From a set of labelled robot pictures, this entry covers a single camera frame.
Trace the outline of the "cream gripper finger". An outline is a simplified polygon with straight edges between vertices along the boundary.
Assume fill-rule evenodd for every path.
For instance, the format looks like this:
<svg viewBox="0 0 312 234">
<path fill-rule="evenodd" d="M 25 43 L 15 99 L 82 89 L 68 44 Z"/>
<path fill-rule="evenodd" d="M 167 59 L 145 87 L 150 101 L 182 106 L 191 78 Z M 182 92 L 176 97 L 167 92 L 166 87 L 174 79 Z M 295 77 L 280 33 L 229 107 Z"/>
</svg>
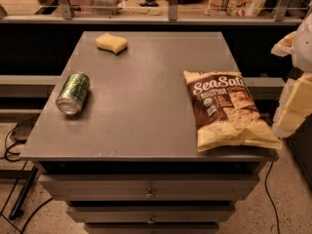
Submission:
<svg viewBox="0 0 312 234">
<path fill-rule="evenodd" d="M 297 115 L 294 112 L 288 110 L 279 110 L 276 116 L 276 125 L 278 128 L 284 131 L 295 132 L 301 126 L 304 120 L 304 117 Z"/>
<path fill-rule="evenodd" d="M 295 81 L 286 108 L 302 117 L 312 114 L 311 76 L 304 76 Z"/>
</svg>

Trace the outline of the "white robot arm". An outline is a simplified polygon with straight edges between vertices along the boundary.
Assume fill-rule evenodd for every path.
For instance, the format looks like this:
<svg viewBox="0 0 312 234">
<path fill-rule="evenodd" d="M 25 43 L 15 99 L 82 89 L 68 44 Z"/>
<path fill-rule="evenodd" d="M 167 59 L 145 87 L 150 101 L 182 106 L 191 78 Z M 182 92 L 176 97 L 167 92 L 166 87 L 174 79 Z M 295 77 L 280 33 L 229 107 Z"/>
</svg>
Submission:
<svg viewBox="0 0 312 234">
<path fill-rule="evenodd" d="M 275 44 L 271 53 L 280 57 L 291 55 L 292 65 L 303 72 L 296 80 L 287 80 L 273 117 L 275 135 L 289 137 L 312 114 L 312 15 Z"/>
</svg>

